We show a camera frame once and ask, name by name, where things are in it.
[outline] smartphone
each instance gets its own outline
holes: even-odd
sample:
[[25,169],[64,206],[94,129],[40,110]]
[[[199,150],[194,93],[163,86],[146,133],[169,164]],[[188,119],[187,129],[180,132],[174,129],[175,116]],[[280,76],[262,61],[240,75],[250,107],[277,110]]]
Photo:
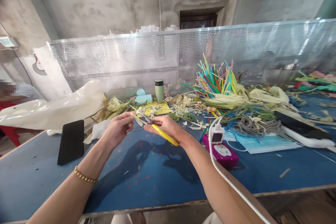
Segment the smartphone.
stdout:
[[84,120],[63,126],[57,165],[63,165],[84,155]]
[[279,120],[282,125],[287,128],[295,131],[296,133],[306,137],[306,138],[315,138],[315,139],[331,139],[332,136],[327,132],[324,132],[320,129],[316,129],[306,123],[298,121],[288,115],[282,114],[278,111],[274,113],[277,120]]

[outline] scissors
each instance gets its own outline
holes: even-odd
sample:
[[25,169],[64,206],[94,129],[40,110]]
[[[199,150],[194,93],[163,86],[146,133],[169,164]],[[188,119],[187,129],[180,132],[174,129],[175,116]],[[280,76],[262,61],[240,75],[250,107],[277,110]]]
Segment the scissors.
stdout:
[[142,114],[141,112],[139,112],[136,108],[134,108],[132,105],[130,105],[130,107],[132,109],[134,109],[136,112],[138,112],[140,115],[142,115],[147,122],[149,122],[151,124],[151,126],[159,133],[160,136],[162,136],[163,138],[167,139],[169,142],[171,142],[173,145],[178,146],[179,143],[176,142],[173,138],[171,138],[170,136],[168,136],[166,133],[164,133],[159,126],[157,126],[156,124],[154,124],[152,122],[151,119],[149,119],[147,116],[145,116],[144,114]]

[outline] purple power strip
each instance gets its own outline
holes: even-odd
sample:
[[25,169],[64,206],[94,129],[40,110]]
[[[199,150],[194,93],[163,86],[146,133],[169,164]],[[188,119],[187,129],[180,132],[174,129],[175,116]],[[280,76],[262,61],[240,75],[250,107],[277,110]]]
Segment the purple power strip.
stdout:
[[[209,138],[208,134],[204,134],[202,140],[207,148],[207,150],[210,152],[209,148]],[[220,144],[212,144],[212,153],[215,157],[216,161],[223,166],[225,169],[231,169],[233,166],[235,166],[238,163],[239,157],[236,153],[234,153],[227,145],[224,143]]]

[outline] green thermos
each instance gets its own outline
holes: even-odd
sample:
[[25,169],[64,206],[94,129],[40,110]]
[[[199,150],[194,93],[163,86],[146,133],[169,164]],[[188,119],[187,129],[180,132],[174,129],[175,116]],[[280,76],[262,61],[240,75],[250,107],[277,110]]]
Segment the green thermos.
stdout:
[[155,80],[155,96],[157,103],[163,103],[165,94],[163,92],[163,80]]

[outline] yellow paper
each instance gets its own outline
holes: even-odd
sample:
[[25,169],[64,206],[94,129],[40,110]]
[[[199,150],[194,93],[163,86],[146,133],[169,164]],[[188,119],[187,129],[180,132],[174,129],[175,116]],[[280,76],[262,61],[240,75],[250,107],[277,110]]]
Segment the yellow paper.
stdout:
[[169,112],[171,112],[167,102],[157,103],[156,101],[153,101],[151,103],[147,103],[146,105],[141,106],[143,114],[145,114],[145,116],[148,116],[148,117],[151,116],[152,109],[155,105],[160,106],[159,108],[157,108],[158,112],[155,113],[156,115],[168,114]]

